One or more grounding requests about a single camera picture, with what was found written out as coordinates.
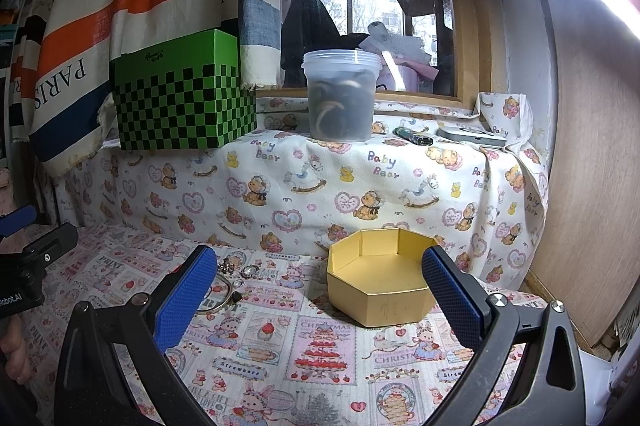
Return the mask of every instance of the white printed tablecloth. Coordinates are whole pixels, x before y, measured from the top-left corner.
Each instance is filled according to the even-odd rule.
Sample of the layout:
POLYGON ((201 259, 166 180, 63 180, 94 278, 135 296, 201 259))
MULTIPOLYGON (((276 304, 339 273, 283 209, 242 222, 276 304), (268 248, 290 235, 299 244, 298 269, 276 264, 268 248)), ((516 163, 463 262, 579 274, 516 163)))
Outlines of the white printed tablecloth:
MULTIPOLYGON (((45 230, 33 226, 30 236, 45 230)), ((22 314, 36 369, 31 390, 45 424, 74 304, 88 300, 102 308, 151 292, 196 246, 123 226, 79 229, 75 250, 48 269, 44 305, 22 314)), ((196 316, 166 355, 219 426, 420 426, 472 356, 437 306, 420 323, 382 329, 357 326, 334 310, 322 250, 302 256, 215 249, 236 268, 258 265, 257 278, 238 289, 243 300, 235 307, 196 316)), ((225 290, 214 282, 211 294, 222 297, 225 290)), ((501 292, 515 304, 545 305, 532 295, 501 292)), ((126 349, 118 354, 140 410, 158 420, 126 349)), ((522 347, 513 347, 480 422, 498 411, 521 356, 522 347)))
MULTIPOLYGON (((486 119, 516 135, 506 124, 519 130, 512 105, 520 103, 494 94, 483 102, 486 119)), ((444 124, 480 126, 478 116, 439 110, 442 116, 378 115, 372 138, 356 144, 292 133, 282 126, 286 115, 278 124, 288 130, 256 130, 216 150, 125 152, 109 141, 54 181, 47 209, 53 222, 122 224, 311 256, 359 229, 411 229, 435 237, 460 269, 517 289, 543 230, 545 162, 527 142, 507 151, 434 136, 423 147, 391 133, 396 126, 432 133, 444 124)))

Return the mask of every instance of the human hand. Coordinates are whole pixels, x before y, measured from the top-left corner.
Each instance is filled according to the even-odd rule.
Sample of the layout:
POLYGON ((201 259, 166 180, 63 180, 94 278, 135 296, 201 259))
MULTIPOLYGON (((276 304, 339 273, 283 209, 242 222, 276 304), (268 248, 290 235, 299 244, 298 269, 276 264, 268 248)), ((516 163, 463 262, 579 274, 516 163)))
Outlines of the human hand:
POLYGON ((9 325, 2 338, 0 349, 7 357, 4 369, 9 378, 24 384, 31 378, 31 365, 27 357, 27 344, 22 338, 22 322, 17 315, 9 318, 9 325))

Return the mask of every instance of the plastic bag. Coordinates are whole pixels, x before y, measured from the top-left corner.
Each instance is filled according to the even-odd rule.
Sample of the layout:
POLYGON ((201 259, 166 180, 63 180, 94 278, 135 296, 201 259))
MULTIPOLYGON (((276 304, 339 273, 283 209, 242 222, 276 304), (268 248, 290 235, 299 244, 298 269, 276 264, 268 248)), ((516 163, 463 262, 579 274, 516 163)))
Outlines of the plastic bag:
POLYGON ((385 24, 380 21, 370 23, 367 30, 369 37, 359 45, 362 50, 375 54, 389 51, 396 63, 403 59, 425 65, 431 62, 431 55, 424 51, 424 42, 421 38, 391 34, 386 30, 385 24))

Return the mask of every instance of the yellow hexagonal box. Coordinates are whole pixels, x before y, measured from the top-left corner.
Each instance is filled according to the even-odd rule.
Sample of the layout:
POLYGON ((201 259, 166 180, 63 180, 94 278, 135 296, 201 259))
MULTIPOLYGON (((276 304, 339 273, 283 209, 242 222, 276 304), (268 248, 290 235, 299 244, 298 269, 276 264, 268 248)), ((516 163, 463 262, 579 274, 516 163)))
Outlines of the yellow hexagonal box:
POLYGON ((326 270, 331 304, 365 327, 420 321, 435 304, 420 263, 436 244, 398 228, 357 231, 333 244, 326 270))

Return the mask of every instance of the black and green checkered pattern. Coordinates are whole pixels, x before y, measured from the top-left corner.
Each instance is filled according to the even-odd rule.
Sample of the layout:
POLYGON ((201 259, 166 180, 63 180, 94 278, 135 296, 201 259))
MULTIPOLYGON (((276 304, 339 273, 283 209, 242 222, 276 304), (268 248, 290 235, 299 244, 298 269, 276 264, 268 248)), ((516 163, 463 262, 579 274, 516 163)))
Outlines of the black and green checkered pattern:
POLYGON ((219 148, 255 130, 255 93, 240 88, 235 66, 168 70, 117 85, 125 150, 219 148))

